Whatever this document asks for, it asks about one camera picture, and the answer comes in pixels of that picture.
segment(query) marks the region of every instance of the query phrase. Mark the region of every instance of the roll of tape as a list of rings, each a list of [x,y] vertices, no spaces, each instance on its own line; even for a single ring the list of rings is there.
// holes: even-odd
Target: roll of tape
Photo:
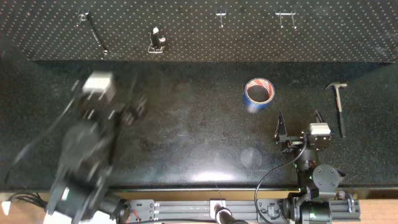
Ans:
[[[251,98],[248,94],[248,90],[254,86],[261,86],[268,92],[268,98],[266,101],[256,101]],[[268,106],[268,104],[272,101],[275,95],[275,88],[269,80],[265,78],[253,78],[250,80],[243,91],[243,101],[247,106],[247,109],[251,113],[255,113],[259,110],[262,110]]]

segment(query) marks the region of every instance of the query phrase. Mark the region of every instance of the wooden floor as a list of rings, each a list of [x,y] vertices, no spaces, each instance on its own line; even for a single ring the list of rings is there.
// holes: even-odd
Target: wooden floor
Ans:
[[[153,195],[156,200],[165,200],[165,192],[158,195]],[[184,200],[197,200],[194,195],[190,198],[185,197]],[[398,200],[360,200],[361,206],[361,222],[360,224],[397,224],[398,223]],[[39,224],[43,223],[44,219],[43,209],[34,205],[22,202],[16,202],[11,205],[11,210],[8,216],[5,216],[0,211],[0,224]],[[354,224],[353,222],[338,222],[339,224]]]

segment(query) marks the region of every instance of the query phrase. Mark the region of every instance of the pegboard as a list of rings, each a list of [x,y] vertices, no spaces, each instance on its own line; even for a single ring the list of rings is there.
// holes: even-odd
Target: pegboard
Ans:
[[[398,58],[398,2],[291,0],[2,0],[0,37],[32,60],[352,61]],[[90,27],[76,26],[90,10],[110,50],[103,55]],[[221,28],[216,11],[226,11]],[[280,18],[275,11],[295,11]],[[163,54],[147,52],[157,26]]]

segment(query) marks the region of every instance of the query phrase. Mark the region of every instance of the black countertop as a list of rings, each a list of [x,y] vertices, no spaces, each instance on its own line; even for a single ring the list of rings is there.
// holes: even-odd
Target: black countertop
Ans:
[[[134,75],[149,97],[144,120],[123,127],[118,190],[250,189],[269,169],[292,159],[272,142],[279,111],[288,133],[298,134],[318,110],[332,132],[320,162],[343,169],[342,188],[398,187],[398,66],[380,63],[158,63],[2,61],[0,176],[11,160],[61,113],[75,80],[93,70],[113,70],[120,91]],[[245,110],[242,92],[255,77],[269,79],[275,98],[260,113]],[[341,139],[331,82],[341,90],[347,138]],[[7,189],[48,190],[60,141],[73,118],[28,153]],[[292,166],[275,171],[266,189],[294,189]]]

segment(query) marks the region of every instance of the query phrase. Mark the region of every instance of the hammer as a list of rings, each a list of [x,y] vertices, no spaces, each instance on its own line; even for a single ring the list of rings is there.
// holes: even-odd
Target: hammer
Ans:
[[[341,108],[341,100],[340,100],[340,94],[339,94],[339,88],[346,88],[347,87],[347,83],[340,83],[340,82],[333,82],[331,84],[329,84],[327,88],[329,87],[335,87],[335,91],[336,91],[336,101],[337,101],[337,109],[338,109],[338,119],[340,122],[340,134],[341,137],[345,138],[346,137],[346,129],[344,127],[344,119],[343,119],[343,109]]]

